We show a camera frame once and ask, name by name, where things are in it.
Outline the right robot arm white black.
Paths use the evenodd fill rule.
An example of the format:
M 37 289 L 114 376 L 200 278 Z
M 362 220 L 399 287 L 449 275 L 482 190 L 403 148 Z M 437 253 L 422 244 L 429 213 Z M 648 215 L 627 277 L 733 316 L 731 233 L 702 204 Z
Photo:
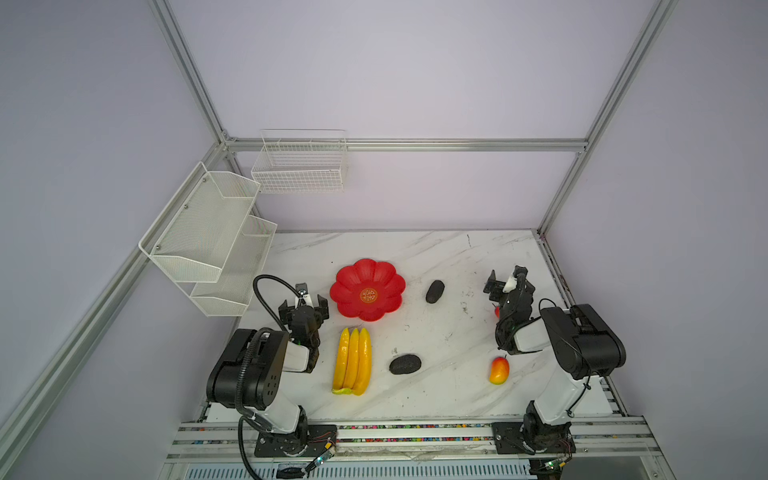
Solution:
M 497 348 L 510 355 L 552 349 L 558 368 L 542 393 L 530 401 L 518 437 L 532 452 L 567 438 L 575 408 L 592 385 L 626 362 L 626 350 L 590 304 L 563 309 L 535 307 L 528 269 L 517 265 L 509 278 L 491 273 L 483 292 L 496 304 Z

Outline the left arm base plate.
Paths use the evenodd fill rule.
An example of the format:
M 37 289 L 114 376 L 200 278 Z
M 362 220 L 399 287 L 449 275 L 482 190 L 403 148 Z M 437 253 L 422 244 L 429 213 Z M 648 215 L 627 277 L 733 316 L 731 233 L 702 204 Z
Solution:
M 308 424 L 290 434 L 264 433 L 256 440 L 256 458 L 318 457 L 334 443 L 338 428 L 333 424 Z

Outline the yellow fake banana bunch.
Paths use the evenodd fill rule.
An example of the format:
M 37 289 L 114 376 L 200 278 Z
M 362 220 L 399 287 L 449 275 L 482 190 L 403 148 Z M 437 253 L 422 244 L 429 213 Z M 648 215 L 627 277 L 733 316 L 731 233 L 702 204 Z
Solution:
M 332 392 L 363 395 L 372 378 L 372 340 L 367 329 L 344 329 L 340 335 Z

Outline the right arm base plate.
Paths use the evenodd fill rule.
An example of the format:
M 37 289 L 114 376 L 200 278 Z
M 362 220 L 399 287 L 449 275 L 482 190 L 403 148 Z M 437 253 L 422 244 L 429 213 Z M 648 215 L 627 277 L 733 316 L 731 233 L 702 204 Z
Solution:
M 500 455 L 572 454 L 576 447 L 570 423 L 562 425 L 532 425 L 523 422 L 491 424 L 495 448 Z

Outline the dark fake avocado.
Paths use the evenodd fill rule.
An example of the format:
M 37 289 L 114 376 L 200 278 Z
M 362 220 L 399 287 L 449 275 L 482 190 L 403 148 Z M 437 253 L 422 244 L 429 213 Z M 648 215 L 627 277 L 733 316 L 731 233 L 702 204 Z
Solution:
M 404 354 L 394 358 L 389 364 L 393 375 L 408 375 L 417 372 L 422 367 L 422 360 L 415 354 Z
M 435 304 L 440 300 L 445 291 L 445 284 L 442 280 L 434 280 L 427 289 L 425 301 L 428 304 Z

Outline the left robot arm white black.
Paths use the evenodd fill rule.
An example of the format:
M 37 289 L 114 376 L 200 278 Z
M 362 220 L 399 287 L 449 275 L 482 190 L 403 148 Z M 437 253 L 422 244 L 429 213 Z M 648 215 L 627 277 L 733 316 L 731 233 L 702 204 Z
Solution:
M 319 358 L 319 330 L 329 318 L 328 300 L 309 296 L 278 309 L 287 329 L 238 329 L 216 362 L 206 399 L 233 409 L 253 428 L 268 434 L 303 434 L 306 413 L 279 392 L 282 374 L 311 373 Z

